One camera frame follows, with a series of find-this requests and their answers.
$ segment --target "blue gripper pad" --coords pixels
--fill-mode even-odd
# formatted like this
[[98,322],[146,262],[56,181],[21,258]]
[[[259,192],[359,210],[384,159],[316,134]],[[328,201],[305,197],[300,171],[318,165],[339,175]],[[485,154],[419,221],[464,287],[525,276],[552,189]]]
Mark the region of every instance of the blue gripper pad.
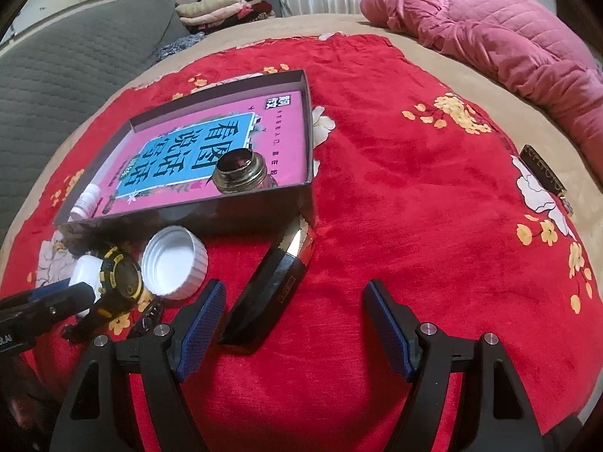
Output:
[[392,369],[411,382],[422,355],[415,333],[418,319],[408,306],[397,304],[378,279],[364,287],[363,299]]
[[211,279],[195,302],[184,306],[174,318],[174,335],[168,362],[177,382],[199,370],[226,306],[224,284]]

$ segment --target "pink quilt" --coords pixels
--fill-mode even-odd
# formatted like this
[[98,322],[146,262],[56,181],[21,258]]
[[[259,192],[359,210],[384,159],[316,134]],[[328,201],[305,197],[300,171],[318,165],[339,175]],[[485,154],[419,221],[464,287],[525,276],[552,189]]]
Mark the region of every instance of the pink quilt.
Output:
[[373,24],[412,35],[545,108],[603,182],[603,74],[584,42],[544,6],[535,0],[362,0],[360,7]]

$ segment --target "open box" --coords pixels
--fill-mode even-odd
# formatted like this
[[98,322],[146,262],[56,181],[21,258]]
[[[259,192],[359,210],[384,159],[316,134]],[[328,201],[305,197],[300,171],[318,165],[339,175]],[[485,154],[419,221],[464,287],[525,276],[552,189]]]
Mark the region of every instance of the open box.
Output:
[[[179,224],[197,235],[272,232],[295,215],[314,223],[312,108],[305,72],[231,81],[130,119],[81,175],[54,224],[78,240],[149,238]],[[211,181],[221,155],[260,153],[277,183],[221,194]],[[70,220],[89,184],[101,190],[94,215]]]

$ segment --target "white bottle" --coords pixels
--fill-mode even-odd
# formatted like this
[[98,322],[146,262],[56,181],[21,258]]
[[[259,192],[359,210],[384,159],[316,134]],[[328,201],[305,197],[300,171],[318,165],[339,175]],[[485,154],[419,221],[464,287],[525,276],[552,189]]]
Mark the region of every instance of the white bottle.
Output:
[[89,184],[72,207],[71,218],[74,221],[91,218],[100,201],[101,189],[95,184]]

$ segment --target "pink blanket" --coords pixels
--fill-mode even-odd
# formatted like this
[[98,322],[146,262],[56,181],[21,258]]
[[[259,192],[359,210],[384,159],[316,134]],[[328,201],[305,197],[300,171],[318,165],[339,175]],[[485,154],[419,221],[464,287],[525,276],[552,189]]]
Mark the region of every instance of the pink blanket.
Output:
[[417,37],[545,108],[603,182],[603,75],[584,42],[544,6],[535,0],[362,0],[360,7],[373,24]]

